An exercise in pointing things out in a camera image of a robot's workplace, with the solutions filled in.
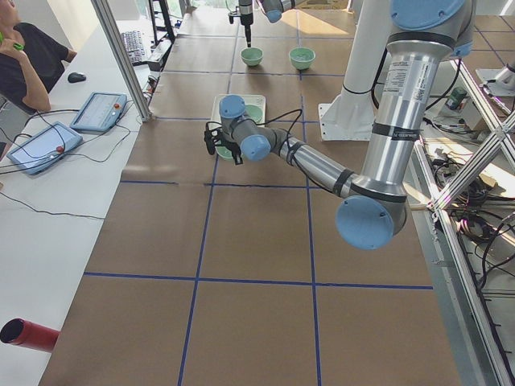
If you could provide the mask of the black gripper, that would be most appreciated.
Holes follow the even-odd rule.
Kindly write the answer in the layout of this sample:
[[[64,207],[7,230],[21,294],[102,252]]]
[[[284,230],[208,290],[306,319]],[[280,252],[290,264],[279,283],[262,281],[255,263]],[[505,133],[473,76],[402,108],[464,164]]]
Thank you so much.
[[[252,31],[253,24],[253,1],[239,0],[238,10],[240,13],[241,25],[245,27],[245,41],[247,47],[252,47]]]
[[[219,140],[219,146],[225,146],[227,149],[231,150],[233,153],[233,161],[236,165],[242,165],[242,152],[239,145],[236,142],[228,141],[224,138]]]

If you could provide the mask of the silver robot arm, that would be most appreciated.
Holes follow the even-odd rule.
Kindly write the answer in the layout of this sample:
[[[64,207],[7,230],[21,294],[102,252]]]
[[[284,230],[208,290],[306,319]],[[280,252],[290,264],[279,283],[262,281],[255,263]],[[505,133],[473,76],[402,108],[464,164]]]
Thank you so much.
[[[473,1],[392,1],[391,55],[362,171],[357,174],[284,129],[259,126],[237,95],[219,103],[220,126],[206,129],[210,154],[221,145],[233,160],[260,161],[273,153],[312,182],[342,198],[336,212],[341,237],[360,249],[390,242],[406,222],[403,179],[439,64],[470,52],[476,12]]]
[[[276,23],[282,17],[282,14],[296,7],[295,1],[287,0],[240,0],[237,3],[237,10],[244,27],[245,41],[247,47],[252,47],[252,31],[253,25],[253,4],[257,3],[257,7],[267,17],[270,23]]]

